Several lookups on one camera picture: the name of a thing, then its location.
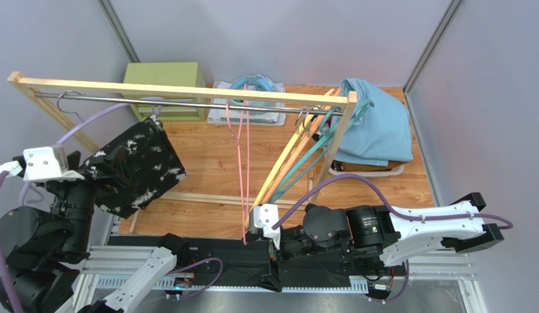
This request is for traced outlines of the pink clothes hanger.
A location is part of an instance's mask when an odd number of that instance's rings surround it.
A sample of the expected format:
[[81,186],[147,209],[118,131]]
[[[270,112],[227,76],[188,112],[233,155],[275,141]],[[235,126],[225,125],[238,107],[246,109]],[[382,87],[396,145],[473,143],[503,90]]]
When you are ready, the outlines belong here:
[[[236,142],[237,148],[237,162],[238,162],[238,175],[239,175],[239,189],[240,189],[240,205],[241,205],[241,234],[242,234],[242,243],[244,246],[247,245],[247,230],[246,230],[246,221],[248,217],[249,209],[249,200],[250,200],[250,169],[251,169],[251,158],[250,158],[250,113],[246,113],[244,117],[244,111],[241,111],[239,118],[238,130],[235,132],[232,128],[230,120],[230,101],[226,103],[225,107],[226,114],[226,123],[231,131],[231,135]],[[245,135],[246,135],[246,176],[243,174],[243,153],[241,146],[241,135],[243,122],[246,121]]]

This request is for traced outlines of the light blue trousers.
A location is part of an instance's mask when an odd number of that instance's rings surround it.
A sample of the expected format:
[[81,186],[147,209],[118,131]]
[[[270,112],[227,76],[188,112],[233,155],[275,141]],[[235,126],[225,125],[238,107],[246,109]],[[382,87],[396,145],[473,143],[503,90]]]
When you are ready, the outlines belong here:
[[345,132],[336,161],[387,166],[414,160],[409,113],[400,100],[358,78],[343,79],[340,88],[342,97],[357,93],[361,117]]

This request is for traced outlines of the yellow clothes hanger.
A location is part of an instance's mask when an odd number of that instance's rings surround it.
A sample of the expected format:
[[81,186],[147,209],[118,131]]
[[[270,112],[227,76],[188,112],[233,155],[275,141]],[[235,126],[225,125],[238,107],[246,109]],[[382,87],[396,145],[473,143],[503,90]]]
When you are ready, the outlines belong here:
[[261,201],[264,199],[264,196],[267,194],[268,189],[270,188],[270,185],[274,181],[276,175],[278,174],[278,171],[281,169],[283,164],[285,163],[285,160],[287,159],[288,155],[290,154],[291,150],[293,149],[296,142],[300,139],[300,136],[302,132],[305,130],[305,127],[303,125],[303,122],[301,122],[300,126],[295,126],[295,132],[293,133],[291,139],[286,144],[285,148],[283,149],[282,153],[280,154],[279,158],[277,159],[276,163],[272,167],[270,173],[268,174],[266,180],[264,181],[264,184],[262,185],[262,188],[260,189],[260,192],[258,193],[257,197],[254,201],[250,202],[250,200],[247,200],[247,204],[249,205],[248,209],[243,210],[243,222],[244,222],[244,230],[248,231],[249,229],[249,212],[250,209],[252,209],[255,205],[258,205],[261,203]]

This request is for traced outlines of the brown trousers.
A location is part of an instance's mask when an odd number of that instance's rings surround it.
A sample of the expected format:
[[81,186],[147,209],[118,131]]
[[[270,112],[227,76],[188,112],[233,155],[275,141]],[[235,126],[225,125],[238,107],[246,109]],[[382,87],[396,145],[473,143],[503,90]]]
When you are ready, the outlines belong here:
[[404,162],[389,161],[385,166],[353,164],[334,160],[331,169],[339,172],[362,172],[362,171],[390,171],[398,166],[404,165]]

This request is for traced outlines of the orange clothes hanger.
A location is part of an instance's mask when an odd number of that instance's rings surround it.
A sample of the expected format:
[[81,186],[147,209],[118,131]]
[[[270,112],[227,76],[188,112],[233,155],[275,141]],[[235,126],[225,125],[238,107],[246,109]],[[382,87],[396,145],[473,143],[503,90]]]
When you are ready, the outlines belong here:
[[268,189],[268,192],[264,196],[263,200],[266,200],[270,197],[269,191],[275,190],[277,185],[281,182],[282,178],[285,176],[288,169],[292,165],[294,165],[295,161],[300,156],[300,153],[304,150],[304,147],[307,145],[307,143],[311,139],[311,136],[318,130],[323,120],[324,120],[324,115],[313,115],[313,114],[307,113],[307,115],[302,121],[305,127],[305,130],[302,132],[300,139],[294,145],[293,149],[291,150],[290,154],[285,160],[285,163],[283,164],[281,169],[278,171],[278,174],[276,175],[274,181],[270,185],[270,188]]

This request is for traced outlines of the black white patterned trousers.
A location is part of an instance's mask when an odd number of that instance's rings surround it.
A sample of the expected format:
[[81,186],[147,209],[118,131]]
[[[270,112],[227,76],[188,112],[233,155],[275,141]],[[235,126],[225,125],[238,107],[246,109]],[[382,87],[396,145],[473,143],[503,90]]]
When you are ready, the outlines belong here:
[[122,187],[99,189],[96,205],[122,218],[145,209],[188,176],[156,115],[128,128],[101,150],[121,153],[118,168]]

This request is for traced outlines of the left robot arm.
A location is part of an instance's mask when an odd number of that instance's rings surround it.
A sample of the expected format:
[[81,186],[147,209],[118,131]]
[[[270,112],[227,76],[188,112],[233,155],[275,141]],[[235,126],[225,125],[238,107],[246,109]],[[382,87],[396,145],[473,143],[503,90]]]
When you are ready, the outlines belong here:
[[123,151],[93,157],[92,171],[79,161],[79,152],[56,156],[47,147],[0,167],[0,188],[24,174],[55,197],[51,211],[23,205],[0,217],[0,303],[9,312],[74,311],[74,266],[89,255],[96,198],[134,186]]

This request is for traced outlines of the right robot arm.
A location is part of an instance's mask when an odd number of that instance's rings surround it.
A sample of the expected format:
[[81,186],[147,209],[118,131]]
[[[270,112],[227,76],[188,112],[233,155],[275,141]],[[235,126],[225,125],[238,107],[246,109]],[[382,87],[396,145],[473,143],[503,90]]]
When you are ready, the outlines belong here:
[[481,216],[484,205],[479,193],[446,207],[417,210],[310,203],[300,225],[284,228],[278,225],[277,206],[263,204],[251,211],[245,240],[268,242],[271,269],[262,288],[344,288],[352,276],[405,275],[408,259],[435,250],[470,253],[499,244],[501,227]]

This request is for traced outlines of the teal clothes hanger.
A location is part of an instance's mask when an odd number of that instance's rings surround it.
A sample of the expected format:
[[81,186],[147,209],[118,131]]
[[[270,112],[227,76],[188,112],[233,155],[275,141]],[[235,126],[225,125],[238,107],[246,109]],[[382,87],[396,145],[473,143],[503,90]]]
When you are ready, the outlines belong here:
[[[373,108],[375,106],[372,100],[364,100],[360,105],[357,105],[352,117],[350,118],[345,132],[350,130],[366,113],[368,108]],[[288,191],[297,181],[299,181],[306,173],[313,168],[319,160],[325,157],[328,152],[327,144],[333,140],[335,134],[337,133],[338,125],[333,125],[330,127],[321,126],[320,127],[320,136],[317,139],[316,143],[306,152],[300,160],[298,160],[294,165],[292,165],[285,176],[282,178],[281,182],[277,185],[274,191],[269,191],[269,198],[262,200],[262,203],[273,203],[275,200],[278,200],[286,191]],[[322,150],[321,153],[308,165],[303,171],[301,171],[289,184],[286,184],[292,176],[318,151]]]

